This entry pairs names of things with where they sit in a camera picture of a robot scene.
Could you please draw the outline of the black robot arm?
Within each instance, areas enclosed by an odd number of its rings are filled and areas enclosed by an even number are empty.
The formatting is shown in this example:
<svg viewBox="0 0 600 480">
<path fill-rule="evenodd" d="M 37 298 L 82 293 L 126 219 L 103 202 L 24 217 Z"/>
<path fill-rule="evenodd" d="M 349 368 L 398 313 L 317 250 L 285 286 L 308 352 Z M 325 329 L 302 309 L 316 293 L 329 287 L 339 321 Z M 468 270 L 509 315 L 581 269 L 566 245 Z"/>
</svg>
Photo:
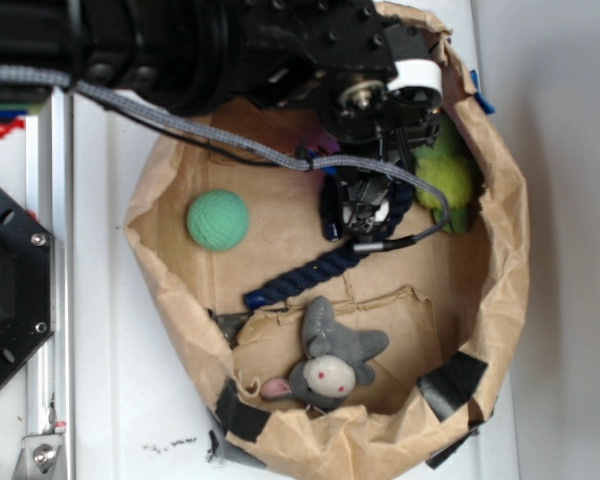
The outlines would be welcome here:
<svg viewBox="0 0 600 480">
<path fill-rule="evenodd" d="M 53 88 L 121 113 L 130 90 L 173 117 L 243 98 L 310 110 L 344 147 L 344 229 L 360 249 L 389 240 L 374 180 L 412 182 L 413 148 L 438 133 L 441 72 L 422 30 L 371 1 L 0 1 L 0 124 Z"/>
</svg>

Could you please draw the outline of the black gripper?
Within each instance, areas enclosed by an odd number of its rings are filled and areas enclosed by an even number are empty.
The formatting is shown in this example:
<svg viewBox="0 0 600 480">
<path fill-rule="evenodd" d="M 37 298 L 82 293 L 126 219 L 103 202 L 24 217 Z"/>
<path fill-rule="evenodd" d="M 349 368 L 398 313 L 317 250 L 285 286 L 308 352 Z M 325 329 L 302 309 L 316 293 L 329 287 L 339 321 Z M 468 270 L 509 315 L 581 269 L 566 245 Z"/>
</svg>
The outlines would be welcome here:
<svg viewBox="0 0 600 480">
<path fill-rule="evenodd" d="M 346 153 L 375 156 L 383 161 L 415 168 L 412 151 L 431 146 L 441 129 L 443 101 L 441 67 L 429 56 L 421 29 L 400 21 L 385 27 L 397 76 L 387 84 L 365 81 L 336 97 L 318 118 Z M 359 235 L 356 208 L 358 174 L 351 168 L 333 168 L 335 216 L 343 233 Z M 398 184 L 387 176 L 370 180 L 371 237 L 388 237 L 397 222 Z"/>
</svg>

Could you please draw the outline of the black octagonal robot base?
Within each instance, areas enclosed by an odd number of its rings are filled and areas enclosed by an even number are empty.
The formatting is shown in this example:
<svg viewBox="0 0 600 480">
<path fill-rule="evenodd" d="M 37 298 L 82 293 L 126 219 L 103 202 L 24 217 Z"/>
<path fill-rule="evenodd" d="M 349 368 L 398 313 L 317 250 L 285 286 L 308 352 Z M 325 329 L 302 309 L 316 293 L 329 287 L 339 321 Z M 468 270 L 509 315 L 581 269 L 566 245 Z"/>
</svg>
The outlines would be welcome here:
<svg viewBox="0 0 600 480">
<path fill-rule="evenodd" d="M 0 390 L 53 333 L 53 244 L 0 187 Z"/>
</svg>

